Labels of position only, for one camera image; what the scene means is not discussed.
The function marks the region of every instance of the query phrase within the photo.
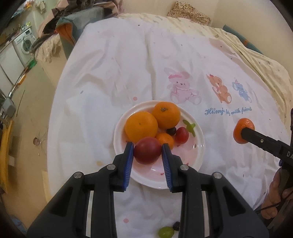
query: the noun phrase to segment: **human hand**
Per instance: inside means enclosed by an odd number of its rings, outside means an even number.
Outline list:
[[[266,196],[265,201],[263,202],[261,208],[274,205],[281,201],[281,197],[279,195],[280,170],[281,168],[276,172],[274,179],[270,184],[269,194]],[[293,191],[293,188],[285,189],[284,192],[282,193],[282,197],[286,198],[292,191]],[[268,208],[261,211],[261,215],[265,219],[271,219],[275,217],[277,213],[278,213],[278,210],[276,207]]]

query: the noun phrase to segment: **pink plate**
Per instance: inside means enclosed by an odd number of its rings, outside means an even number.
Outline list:
[[[127,136],[124,132],[124,125],[126,123],[126,120],[132,114],[139,111],[152,112],[154,106],[158,102],[160,101],[148,101],[139,103],[122,115],[114,131],[113,143],[116,155],[124,152],[127,143]],[[196,136],[193,137],[193,135],[189,133],[188,141],[185,144],[180,145],[178,147],[175,144],[174,148],[172,149],[172,154],[180,156],[184,164],[188,163],[190,167],[193,167],[195,170],[198,171],[202,165],[202,160],[205,153],[205,139],[202,130],[195,121],[195,119],[181,107],[179,107],[179,109],[181,112],[181,118],[176,128],[178,129],[182,126],[186,127],[182,120],[187,120],[190,124],[195,123],[196,126],[194,128],[194,132]],[[161,157],[157,160],[157,162],[151,165],[139,164],[134,158],[130,176],[138,183],[151,188],[168,188]]]

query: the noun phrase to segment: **tangerine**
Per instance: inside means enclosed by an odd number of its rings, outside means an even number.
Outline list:
[[[158,132],[158,122],[149,112],[137,112],[127,119],[124,131],[130,141],[137,143],[142,138],[155,137]]]
[[[167,143],[169,145],[170,149],[173,149],[174,139],[169,134],[159,133],[158,135],[156,135],[156,139],[161,143],[161,145]]]
[[[252,130],[255,130],[255,127],[254,127],[254,124],[251,120],[249,120],[248,118],[241,118],[236,126],[235,126],[235,129],[233,131],[233,137],[234,137],[234,140],[239,143],[239,144],[246,144],[248,143],[247,140],[244,140],[241,136],[241,131],[243,128],[245,127],[248,127]]]
[[[174,103],[159,102],[155,105],[152,114],[157,119],[158,126],[161,129],[173,128],[180,121],[180,110]]]

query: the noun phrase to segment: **orange bear print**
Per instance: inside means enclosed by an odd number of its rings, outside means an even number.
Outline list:
[[[212,89],[215,92],[215,94],[218,96],[220,102],[222,103],[223,101],[227,104],[232,102],[232,97],[231,94],[228,93],[228,89],[226,86],[224,86],[222,84],[222,80],[217,77],[217,76],[213,76],[213,75],[207,75],[207,78],[209,79],[209,81],[212,84]]]

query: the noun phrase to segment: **grape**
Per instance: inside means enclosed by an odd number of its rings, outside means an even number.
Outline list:
[[[174,229],[172,227],[163,227],[158,233],[160,238],[171,238],[174,235]]]
[[[179,231],[179,228],[180,228],[180,222],[175,222],[175,223],[173,224],[173,229],[174,229],[174,231]]]
[[[160,142],[153,137],[142,138],[134,147],[134,157],[140,164],[153,164],[158,160],[161,152]]]
[[[166,133],[169,134],[169,135],[175,135],[176,134],[176,127],[167,129]]]
[[[184,144],[189,138],[189,132],[185,127],[180,127],[177,129],[175,134],[175,141],[178,144]]]

